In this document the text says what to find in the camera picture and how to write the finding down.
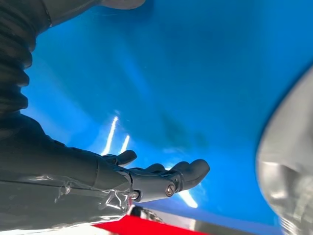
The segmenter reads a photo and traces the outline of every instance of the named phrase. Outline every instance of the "chrome part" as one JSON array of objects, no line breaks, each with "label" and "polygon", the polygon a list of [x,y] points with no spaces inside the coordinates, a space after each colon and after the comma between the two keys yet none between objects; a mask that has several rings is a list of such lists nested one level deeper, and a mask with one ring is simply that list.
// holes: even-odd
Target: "chrome part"
[{"label": "chrome part", "polygon": [[313,69],[269,121],[258,150],[259,184],[287,235],[313,234]]},{"label": "chrome part", "polygon": [[170,185],[167,186],[167,188],[166,190],[166,194],[168,197],[171,197],[175,193],[175,190],[176,190],[175,185],[170,184]]}]

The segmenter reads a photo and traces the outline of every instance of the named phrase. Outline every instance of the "clear tape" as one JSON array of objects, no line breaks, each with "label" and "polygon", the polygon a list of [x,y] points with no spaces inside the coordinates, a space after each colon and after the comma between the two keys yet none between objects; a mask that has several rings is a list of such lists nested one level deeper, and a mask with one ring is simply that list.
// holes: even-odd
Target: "clear tape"
[{"label": "clear tape", "polygon": [[119,220],[129,210],[130,191],[124,186],[100,190],[50,175],[0,181],[0,190],[0,232],[8,235]]}]

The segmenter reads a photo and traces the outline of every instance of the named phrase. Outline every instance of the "blue surface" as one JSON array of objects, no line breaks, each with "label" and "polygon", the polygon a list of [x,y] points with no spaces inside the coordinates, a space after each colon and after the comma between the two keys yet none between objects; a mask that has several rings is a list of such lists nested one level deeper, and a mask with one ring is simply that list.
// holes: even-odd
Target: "blue surface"
[{"label": "blue surface", "polygon": [[41,35],[24,113],[53,138],[111,153],[125,136],[139,158],[170,167],[204,158],[211,172],[148,206],[259,234],[278,218],[256,178],[256,151],[274,108],[313,59],[309,0],[147,0],[92,8]]}]

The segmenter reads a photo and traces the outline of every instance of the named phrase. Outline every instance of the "glossy blue paint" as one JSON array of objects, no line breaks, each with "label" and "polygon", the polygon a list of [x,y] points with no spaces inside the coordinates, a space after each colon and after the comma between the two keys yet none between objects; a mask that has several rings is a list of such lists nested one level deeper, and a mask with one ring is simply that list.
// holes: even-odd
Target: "glossy blue paint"
[{"label": "glossy blue paint", "polygon": [[313,59],[308,0],[147,0],[95,7],[41,35],[23,90],[53,138],[173,166],[207,159],[211,172],[180,196],[147,206],[258,234],[279,234],[262,197],[256,151],[266,121]]}]

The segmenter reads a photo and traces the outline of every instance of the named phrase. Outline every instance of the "robotic hand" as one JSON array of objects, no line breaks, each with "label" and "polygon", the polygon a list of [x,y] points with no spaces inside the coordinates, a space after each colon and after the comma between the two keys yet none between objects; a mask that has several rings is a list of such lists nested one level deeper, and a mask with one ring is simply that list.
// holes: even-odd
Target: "robotic hand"
[{"label": "robotic hand", "polygon": [[168,198],[195,187],[209,171],[204,160],[126,169],[137,155],[100,156],[69,148],[22,115],[38,34],[101,4],[118,9],[144,0],[0,0],[0,231],[42,230],[118,219],[129,199]]}]

